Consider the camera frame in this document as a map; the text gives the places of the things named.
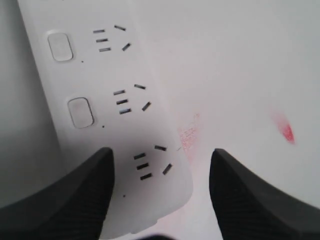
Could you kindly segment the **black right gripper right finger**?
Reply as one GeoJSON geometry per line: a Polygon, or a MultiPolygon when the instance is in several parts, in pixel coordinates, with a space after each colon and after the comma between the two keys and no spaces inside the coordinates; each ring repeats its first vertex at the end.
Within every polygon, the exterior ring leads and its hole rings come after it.
{"type": "Polygon", "coordinates": [[[209,194],[224,240],[318,240],[320,210],[269,184],[226,150],[213,151],[209,194]]]}

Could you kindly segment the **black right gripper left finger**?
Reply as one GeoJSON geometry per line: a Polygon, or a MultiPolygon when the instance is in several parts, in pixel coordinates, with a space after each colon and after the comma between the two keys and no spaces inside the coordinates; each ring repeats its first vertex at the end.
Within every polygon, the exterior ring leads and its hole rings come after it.
{"type": "Polygon", "coordinates": [[[0,209],[2,240],[97,240],[115,185],[103,147],[50,186],[0,209]]]}

